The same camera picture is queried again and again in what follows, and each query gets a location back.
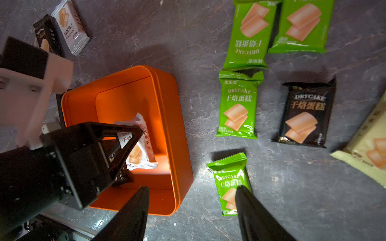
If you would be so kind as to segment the cream yellow cookie packet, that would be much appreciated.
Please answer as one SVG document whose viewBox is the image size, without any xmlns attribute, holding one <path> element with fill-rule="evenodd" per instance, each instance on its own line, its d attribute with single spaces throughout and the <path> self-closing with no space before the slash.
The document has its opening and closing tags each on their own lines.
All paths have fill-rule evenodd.
<svg viewBox="0 0 386 241">
<path fill-rule="evenodd" d="M 385 94 L 343 150 L 337 150 L 331 156 L 386 186 Z"/>
</svg>

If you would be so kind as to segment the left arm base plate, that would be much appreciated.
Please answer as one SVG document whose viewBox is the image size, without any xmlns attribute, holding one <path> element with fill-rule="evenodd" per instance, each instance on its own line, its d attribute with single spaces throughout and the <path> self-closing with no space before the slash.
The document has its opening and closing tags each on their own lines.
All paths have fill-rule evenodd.
<svg viewBox="0 0 386 241">
<path fill-rule="evenodd" d="M 98 233 L 51 213 L 33 217 L 16 231 L 15 241 L 91 241 Z"/>
</svg>

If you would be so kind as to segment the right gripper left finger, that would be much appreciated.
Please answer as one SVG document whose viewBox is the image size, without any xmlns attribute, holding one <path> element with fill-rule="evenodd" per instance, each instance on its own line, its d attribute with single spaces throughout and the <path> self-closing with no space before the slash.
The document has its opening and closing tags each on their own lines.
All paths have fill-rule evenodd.
<svg viewBox="0 0 386 241">
<path fill-rule="evenodd" d="M 149 196 L 149 188 L 141 187 L 93 240 L 142 241 L 146 230 Z"/>
</svg>

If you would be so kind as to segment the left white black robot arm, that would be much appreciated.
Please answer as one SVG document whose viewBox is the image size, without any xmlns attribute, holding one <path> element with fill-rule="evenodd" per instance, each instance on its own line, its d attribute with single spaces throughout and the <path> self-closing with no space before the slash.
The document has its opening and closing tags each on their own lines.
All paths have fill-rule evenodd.
<svg viewBox="0 0 386 241">
<path fill-rule="evenodd" d="M 86 122 L 40 136 L 42 147 L 1 154 L 1 236 L 55 202 L 83 210 L 118 176 L 138 126 Z"/>
</svg>

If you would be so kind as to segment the green cookie packet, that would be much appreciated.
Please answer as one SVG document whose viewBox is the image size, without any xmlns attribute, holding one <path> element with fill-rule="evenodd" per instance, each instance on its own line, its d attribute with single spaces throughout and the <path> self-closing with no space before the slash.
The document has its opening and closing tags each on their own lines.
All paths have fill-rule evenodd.
<svg viewBox="0 0 386 241">
<path fill-rule="evenodd" d="M 237 216 L 236 191 L 239 186 L 251 190 L 246 173 L 247 157 L 244 153 L 207 164 L 213 172 L 223 216 Z"/>
<path fill-rule="evenodd" d="M 325 53 L 334 0 L 282 2 L 278 33 L 270 54 Z"/>
<path fill-rule="evenodd" d="M 221 100 L 217 137 L 257 139 L 257 89 L 263 80 L 261 71 L 251 77 L 238 72 L 220 71 Z"/>
<path fill-rule="evenodd" d="M 223 70 L 267 69 L 276 11 L 281 1 L 234 1 L 235 15 Z"/>
</svg>

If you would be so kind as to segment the white cookie packet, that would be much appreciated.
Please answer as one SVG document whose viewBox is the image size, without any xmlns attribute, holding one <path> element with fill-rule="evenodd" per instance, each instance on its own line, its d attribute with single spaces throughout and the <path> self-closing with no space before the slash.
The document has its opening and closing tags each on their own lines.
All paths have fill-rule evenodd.
<svg viewBox="0 0 386 241">
<path fill-rule="evenodd" d="M 155 160 L 155 155 L 148 136 L 146 121 L 140 113 L 135 115 L 135 118 L 129 121 L 114 122 L 116 125 L 139 126 L 143 131 L 143 135 L 132 149 L 129 157 L 126 159 L 127 169 L 133 171 L 135 169 L 155 169 L 158 163 Z"/>
<path fill-rule="evenodd" d="M 59 25 L 64 40 L 72 55 L 78 56 L 89 42 L 80 17 L 70 0 L 61 1 L 51 13 Z"/>
</svg>

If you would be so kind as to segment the black cookie packet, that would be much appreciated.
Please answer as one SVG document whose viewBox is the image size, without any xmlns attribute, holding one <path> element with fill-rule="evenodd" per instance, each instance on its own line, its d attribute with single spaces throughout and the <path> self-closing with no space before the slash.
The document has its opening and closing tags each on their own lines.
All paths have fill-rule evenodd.
<svg viewBox="0 0 386 241">
<path fill-rule="evenodd" d="M 327 83 L 284 83 L 288 95 L 280 131 L 271 141 L 325 148 L 336 83 L 336 77 Z"/>
<path fill-rule="evenodd" d="M 33 24 L 37 42 L 40 49 L 65 58 L 53 20 L 54 18 L 47 14 Z"/>
</svg>

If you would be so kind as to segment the orange plastic storage box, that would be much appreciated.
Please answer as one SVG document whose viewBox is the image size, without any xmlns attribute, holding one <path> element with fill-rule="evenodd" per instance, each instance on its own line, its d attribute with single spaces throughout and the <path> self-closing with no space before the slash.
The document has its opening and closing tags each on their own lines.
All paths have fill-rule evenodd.
<svg viewBox="0 0 386 241">
<path fill-rule="evenodd" d="M 108 75 L 64 94 L 67 126 L 113 124 L 141 114 L 147 124 L 157 168 L 136 169 L 133 182 L 108 188 L 92 208 L 119 211 L 142 186 L 150 191 L 150 215 L 170 216 L 180 207 L 193 180 L 183 114 L 175 78 L 147 65 Z"/>
</svg>

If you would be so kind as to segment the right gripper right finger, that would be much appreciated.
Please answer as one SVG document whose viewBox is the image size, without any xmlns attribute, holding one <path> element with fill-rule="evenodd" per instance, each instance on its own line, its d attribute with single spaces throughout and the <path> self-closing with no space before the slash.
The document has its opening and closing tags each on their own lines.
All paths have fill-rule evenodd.
<svg viewBox="0 0 386 241">
<path fill-rule="evenodd" d="M 235 200 L 244 241 L 295 240 L 245 186 L 237 188 Z"/>
</svg>

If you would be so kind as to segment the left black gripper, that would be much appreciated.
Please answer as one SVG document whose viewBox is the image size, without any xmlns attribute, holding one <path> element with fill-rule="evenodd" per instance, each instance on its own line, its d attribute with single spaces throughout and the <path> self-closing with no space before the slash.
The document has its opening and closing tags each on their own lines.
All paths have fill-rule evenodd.
<svg viewBox="0 0 386 241">
<path fill-rule="evenodd" d="M 58 161 L 59 203 L 83 210 L 110 187 L 143 135 L 139 126 L 86 122 L 41 135 Z"/>
</svg>

